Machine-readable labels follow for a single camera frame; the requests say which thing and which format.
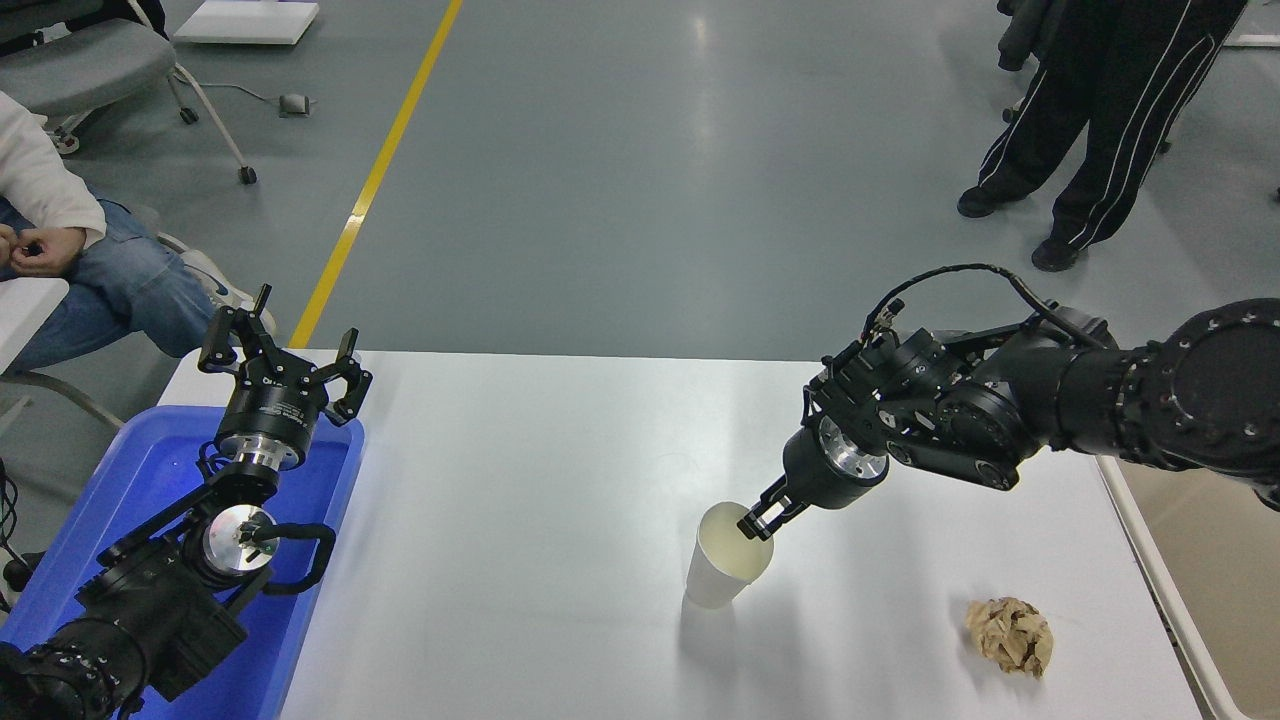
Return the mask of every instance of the hand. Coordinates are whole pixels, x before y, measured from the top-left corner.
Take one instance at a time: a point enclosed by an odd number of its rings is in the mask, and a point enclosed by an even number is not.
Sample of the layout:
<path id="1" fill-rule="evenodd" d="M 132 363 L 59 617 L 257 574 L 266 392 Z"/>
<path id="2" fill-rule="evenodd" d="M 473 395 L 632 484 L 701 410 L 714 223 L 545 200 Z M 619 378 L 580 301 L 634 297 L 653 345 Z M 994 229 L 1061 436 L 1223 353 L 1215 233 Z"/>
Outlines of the hand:
<path id="1" fill-rule="evenodd" d="M 56 278 L 84 249 L 84 228 L 35 228 L 18 233 L 9 264 L 19 275 Z"/>
<path id="2" fill-rule="evenodd" d="M 18 246 L 18 233 L 13 228 L 0 223 L 0 268 L 9 264 L 9 254 Z"/>

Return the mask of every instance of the pant leg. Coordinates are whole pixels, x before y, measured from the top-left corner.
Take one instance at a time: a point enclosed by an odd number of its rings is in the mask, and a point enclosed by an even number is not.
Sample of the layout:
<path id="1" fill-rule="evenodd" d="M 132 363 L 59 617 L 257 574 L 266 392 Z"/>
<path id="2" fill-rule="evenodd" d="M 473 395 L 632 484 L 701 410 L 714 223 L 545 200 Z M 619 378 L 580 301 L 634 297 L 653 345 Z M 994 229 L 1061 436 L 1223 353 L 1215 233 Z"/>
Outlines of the pant leg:
<path id="1" fill-rule="evenodd" d="M 1053 205 L 1075 249 L 1120 229 L 1160 141 L 1217 58 L 1245 0 L 1125 0 L 1089 120 L 1084 163 Z"/>
<path id="2" fill-rule="evenodd" d="M 1069 0 L 1021 111 L 987 151 L 979 186 L 1021 197 L 1053 174 L 1089 119 L 1117 17 L 1115 0 Z"/>
<path id="3" fill-rule="evenodd" d="M 106 237 L 67 274 L 67 297 L 14 360 L 14 369 L 61 363 L 137 331 L 173 357 L 204 341 L 214 307 L 200 283 L 124 208 L 99 202 Z"/>
<path id="4" fill-rule="evenodd" d="M 147 22 L 151 27 L 160 33 L 161 37 L 169 38 L 164 31 L 164 6 L 160 5 L 160 0 L 138 0 L 138 6 L 142 9 L 142 14 L 147 17 Z M 113 18 L 120 18 L 129 22 L 138 22 L 138 14 L 133 12 L 127 0 L 105 0 L 102 3 L 102 9 L 96 13 L 90 13 L 68 20 L 67 29 L 76 32 L 77 29 L 83 29 L 88 26 L 97 24 L 104 20 L 110 20 Z"/>

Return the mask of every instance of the black track pants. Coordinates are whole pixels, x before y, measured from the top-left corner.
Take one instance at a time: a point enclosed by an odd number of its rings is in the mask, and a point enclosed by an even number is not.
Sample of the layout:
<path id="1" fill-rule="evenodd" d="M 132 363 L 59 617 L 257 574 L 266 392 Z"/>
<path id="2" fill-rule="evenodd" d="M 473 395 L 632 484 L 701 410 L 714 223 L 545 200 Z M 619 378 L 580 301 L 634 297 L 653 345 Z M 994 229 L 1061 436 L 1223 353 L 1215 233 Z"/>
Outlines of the black track pants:
<path id="1" fill-rule="evenodd" d="M 1052 237 L 1111 237 L 1160 141 L 1199 88 L 1245 0 L 1069 0 L 1021 113 L 987 152 L 978 184 L 1021 197 L 1089 126 L 1084 163 L 1053 204 Z"/>

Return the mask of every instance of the white sleeve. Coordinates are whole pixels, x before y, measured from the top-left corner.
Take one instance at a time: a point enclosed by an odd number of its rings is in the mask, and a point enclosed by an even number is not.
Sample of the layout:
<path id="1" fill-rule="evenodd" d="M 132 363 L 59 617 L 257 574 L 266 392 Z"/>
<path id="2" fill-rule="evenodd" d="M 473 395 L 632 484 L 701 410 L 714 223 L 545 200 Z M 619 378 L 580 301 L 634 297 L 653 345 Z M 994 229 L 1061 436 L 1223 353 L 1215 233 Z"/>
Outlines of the white sleeve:
<path id="1" fill-rule="evenodd" d="M 63 165 L 35 115 L 0 92 L 0 196 L 37 228 L 84 228 L 84 246 L 106 232 L 106 218 L 84 181 Z"/>

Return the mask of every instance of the sneaker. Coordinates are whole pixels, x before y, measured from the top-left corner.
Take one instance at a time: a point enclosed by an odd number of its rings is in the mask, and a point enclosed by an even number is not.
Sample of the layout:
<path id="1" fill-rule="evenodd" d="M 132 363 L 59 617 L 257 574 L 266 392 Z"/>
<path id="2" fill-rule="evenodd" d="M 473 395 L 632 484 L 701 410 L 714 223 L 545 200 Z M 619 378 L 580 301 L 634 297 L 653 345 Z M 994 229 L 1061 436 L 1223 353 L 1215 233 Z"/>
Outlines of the sneaker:
<path id="1" fill-rule="evenodd" d="M 987 215 L 995 213 L 1001 205 L 1021 200 L 1023 197 L 996 195 L 995 192 L 978 184 L 970 187 L 960 195 L 960 200 L 956 201 L 956 211 L 965 218 L 986 218 Z"/>
<path id="2" fill-rule="evenodd" d="M 209 296 L 214 307 L 223 305 L 243 307 L 244 310 L 253 307 L 253 296 L 233 286 L 209 255 L 192 250 L 172 234 L 157 233 L 156 240 L 160 241 L 160 245 L 177 252 L 178 258 L 186 263 L 187 272 L 200 281 L 200 287 L 205 288 L 205 295 Z M 270 310 L 262 310 L 262 327 L 266 328 L 268 334 L 275 334 L 275 318 L 271 316 Z"/>
<path id="3" fill-rule="evenodd" d="M 1075 265 L 1080 251 L 1068 245 L 1065 241 L 1050 237 L 1032 252 L 1032 265 L 1046 273 L 1061 273 Z"/>

